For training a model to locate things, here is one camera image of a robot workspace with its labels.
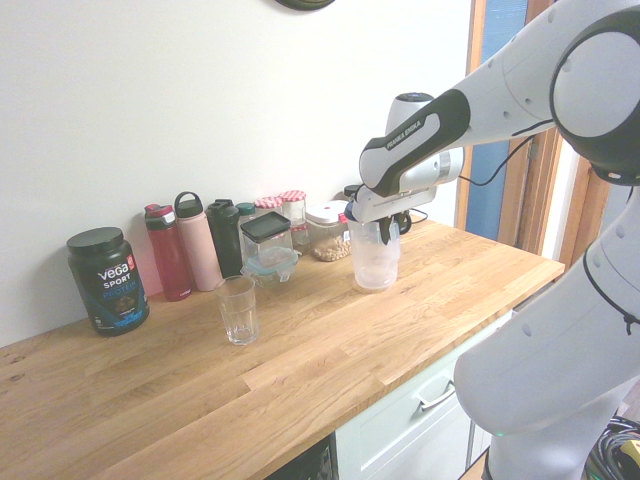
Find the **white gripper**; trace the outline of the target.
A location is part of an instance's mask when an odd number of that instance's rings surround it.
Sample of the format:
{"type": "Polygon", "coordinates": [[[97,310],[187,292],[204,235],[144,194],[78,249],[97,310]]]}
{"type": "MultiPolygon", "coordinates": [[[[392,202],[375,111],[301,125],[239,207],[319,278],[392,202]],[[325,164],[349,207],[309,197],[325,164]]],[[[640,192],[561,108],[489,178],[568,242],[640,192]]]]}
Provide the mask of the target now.
{"type": "Polygon", "coordinates": [[[348,219],[359,223],[378,220],[381,242],[387,245],[397,237],[397,222],[393,215],[430,203],[435,195],[435,186],[389,197],[381,197],[368,187],[360,186],[348,203],[348,219]]]}

